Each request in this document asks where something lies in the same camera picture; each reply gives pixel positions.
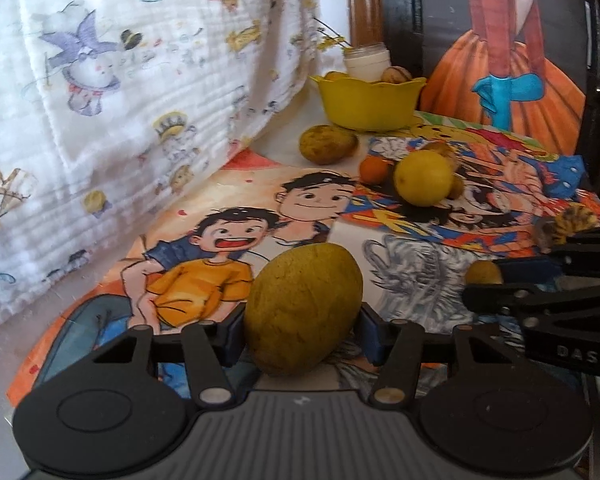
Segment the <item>striped fruit in bowl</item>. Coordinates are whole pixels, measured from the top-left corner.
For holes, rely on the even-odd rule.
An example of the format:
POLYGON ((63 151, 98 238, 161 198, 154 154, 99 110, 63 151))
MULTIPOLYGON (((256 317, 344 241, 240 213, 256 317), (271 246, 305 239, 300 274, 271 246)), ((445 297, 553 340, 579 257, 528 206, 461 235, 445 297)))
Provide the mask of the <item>striped fruit in bowl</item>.
POLYGON ((381 82, 387 84, 403 84, 413 79, 411 73, 404 67, 401 66, 389 66, 387 67, 380 76, 381 82))

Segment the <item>small orange tangerine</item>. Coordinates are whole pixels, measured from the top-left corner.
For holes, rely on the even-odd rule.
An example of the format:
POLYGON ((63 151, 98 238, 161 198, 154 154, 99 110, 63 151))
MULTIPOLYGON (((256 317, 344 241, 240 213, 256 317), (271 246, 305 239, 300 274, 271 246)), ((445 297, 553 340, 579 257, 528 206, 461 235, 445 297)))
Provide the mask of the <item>small orange tangerine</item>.
POLYGON ((358 178, 366 185, 384 185, 393 175, 394 162, 380 156, 367 155, 358 165, 358 178))

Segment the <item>two boys drawing sheet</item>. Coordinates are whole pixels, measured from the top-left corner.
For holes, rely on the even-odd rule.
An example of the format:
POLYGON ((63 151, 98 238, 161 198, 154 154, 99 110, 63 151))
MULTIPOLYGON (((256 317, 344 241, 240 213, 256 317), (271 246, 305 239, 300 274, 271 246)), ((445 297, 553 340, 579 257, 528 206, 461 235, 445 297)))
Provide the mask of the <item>two boys drawing sheet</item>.
POLYGON ((350 171, 283 166, 245 150, 179 200, 91 292, 68 307, 23 360, 6 392, 36 385, 153 315, 164 330, 219 321, 287 249, 327 240, 355 189, 350 171))

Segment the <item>yellow plastic bowl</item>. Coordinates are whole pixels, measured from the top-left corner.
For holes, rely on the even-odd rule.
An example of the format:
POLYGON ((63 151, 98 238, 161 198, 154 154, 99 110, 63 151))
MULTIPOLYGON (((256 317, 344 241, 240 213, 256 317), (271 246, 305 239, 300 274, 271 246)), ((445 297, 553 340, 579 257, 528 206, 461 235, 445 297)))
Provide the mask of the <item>yellow plastic bowl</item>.
POLYGON ((355 131, 388 132, 406 128, 415 119, 415 108, 427 79, 418 77, 400 84, 368 82, 352 77, 316 83, 326 117, 338 127, 355 131))

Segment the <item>white cartoon print cloth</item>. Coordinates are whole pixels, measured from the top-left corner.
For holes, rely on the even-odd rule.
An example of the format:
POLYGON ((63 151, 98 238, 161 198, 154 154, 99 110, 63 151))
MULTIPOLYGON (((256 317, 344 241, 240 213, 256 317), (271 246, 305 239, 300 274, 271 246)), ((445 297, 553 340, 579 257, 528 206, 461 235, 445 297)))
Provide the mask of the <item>white cartoon print cloth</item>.
POLYGON ((336 68, 325 0, 0 0, 0 325, 336 68))

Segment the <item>orange dress girl painting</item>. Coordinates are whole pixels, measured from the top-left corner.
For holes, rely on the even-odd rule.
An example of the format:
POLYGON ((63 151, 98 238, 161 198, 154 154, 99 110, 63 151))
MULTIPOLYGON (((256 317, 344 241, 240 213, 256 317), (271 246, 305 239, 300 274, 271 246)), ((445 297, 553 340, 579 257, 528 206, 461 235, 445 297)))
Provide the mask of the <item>orange dress girl painting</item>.
POLYGON ((573 154, 585 96, 545 55, 538 0, 468 0, 468 10, 470 27, 437 62, 422 90, 422 110, 573 154))

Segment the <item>yellow green round fruit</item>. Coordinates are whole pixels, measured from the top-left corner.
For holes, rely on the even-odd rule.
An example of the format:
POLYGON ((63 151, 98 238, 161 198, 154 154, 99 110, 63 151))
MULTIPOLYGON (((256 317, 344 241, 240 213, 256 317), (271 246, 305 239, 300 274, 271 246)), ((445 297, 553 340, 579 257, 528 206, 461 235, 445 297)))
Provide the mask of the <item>yellow green round fruit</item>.
POLYGON ((282 252, 250 289, 248 352, 263 373, 306 374, 350 334, 363 303, 363 275, 346 248, 309 244, 282 252))

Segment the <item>yellow fruit in bowl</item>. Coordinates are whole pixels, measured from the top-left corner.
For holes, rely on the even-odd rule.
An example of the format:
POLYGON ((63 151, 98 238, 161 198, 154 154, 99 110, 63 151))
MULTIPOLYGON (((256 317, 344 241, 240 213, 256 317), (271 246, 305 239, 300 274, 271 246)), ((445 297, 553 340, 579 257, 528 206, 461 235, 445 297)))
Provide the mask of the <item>yellow fruit in bowl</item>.
POLYGON ((324 75, 324 79, 328 81, 337 81, 343 79, 349 79, 350 76, 347 73, 336 72, 336 70, 332 70, 324 75))

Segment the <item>white plastic jar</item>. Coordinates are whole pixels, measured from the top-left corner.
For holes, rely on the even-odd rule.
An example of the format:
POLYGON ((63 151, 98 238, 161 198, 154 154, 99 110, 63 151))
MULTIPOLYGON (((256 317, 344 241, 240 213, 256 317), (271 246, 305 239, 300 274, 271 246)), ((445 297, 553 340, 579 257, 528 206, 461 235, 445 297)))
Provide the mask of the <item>white plastic jar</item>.
POLYGON ((389 50, 382 42, 347 48, 343 52, 343 63, 350 77, 368 82, 381 80, 384 71, 391 66, 389 50))

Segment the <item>brown wooden frame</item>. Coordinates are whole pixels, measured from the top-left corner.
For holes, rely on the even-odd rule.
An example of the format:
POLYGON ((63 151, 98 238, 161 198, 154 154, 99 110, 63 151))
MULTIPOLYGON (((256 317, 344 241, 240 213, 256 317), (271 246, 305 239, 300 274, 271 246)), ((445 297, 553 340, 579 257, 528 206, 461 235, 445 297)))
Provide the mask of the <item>brown wooden frame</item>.
POLYGON ((384 39, 381 0, 349 0, 349 23, 353 47, 379 44, 384 39))

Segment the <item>greenish yellow pear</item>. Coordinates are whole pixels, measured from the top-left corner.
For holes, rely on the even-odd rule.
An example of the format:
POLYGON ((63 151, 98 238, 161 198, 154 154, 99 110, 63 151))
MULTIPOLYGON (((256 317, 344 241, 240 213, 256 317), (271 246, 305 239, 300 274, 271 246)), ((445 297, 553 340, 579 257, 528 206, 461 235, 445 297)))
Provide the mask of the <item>greenish yellow pear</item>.
POLYGON ((336 164, 358 149, 358 137, 351 131, 330 125, 316 125, 299 139, 300 154, 314 165, 336 164))

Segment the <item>small brown round fruit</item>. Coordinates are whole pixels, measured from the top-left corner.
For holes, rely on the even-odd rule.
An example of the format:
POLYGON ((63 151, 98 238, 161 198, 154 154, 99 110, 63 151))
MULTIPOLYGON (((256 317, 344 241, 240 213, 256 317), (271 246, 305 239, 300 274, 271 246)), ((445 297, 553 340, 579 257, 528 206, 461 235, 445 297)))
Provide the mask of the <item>small brown round fruit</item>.
POLYGON ((464 194, 465 183, 464 179, 456 174, 453 178, 452 186, 448 194, 449 200, 458 200, 464 194))

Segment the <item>large yellow lemon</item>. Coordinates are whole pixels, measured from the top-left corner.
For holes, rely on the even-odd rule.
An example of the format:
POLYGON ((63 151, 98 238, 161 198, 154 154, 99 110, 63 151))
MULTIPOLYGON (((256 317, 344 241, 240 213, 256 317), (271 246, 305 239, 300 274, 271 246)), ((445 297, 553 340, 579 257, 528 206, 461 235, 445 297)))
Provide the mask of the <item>large yellow lemon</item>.
POLYGON ((450 194, 453 182, 453 166, 434 151, 411 152, 396 164, 393 173, 396 194, 417 207, 440 203, 450 194))

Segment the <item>striped tan pepino melon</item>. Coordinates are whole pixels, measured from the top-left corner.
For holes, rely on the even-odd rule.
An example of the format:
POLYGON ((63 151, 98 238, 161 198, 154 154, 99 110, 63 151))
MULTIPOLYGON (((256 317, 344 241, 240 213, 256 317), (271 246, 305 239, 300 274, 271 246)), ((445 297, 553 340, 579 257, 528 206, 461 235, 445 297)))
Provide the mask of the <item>striped tan pepino melon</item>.
POLYGON ((460 168, 460 160, 449 143, 446 143, 442 140, 432 140, 427 142, 422 149, 433 151, 444 157, 445 160, 450 164, 453 172, 460 168))

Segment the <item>small yellow round fruit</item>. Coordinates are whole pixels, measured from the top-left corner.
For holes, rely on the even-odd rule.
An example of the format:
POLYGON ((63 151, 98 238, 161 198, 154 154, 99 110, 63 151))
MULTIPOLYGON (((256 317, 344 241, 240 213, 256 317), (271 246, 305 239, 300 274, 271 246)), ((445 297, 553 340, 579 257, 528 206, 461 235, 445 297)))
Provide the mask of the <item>small yellow round fruit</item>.
POLYGON ((499 285, 503 284, 500 268, 490 260, 477 260, 468 266, 465 276, 466 285, 499 285))

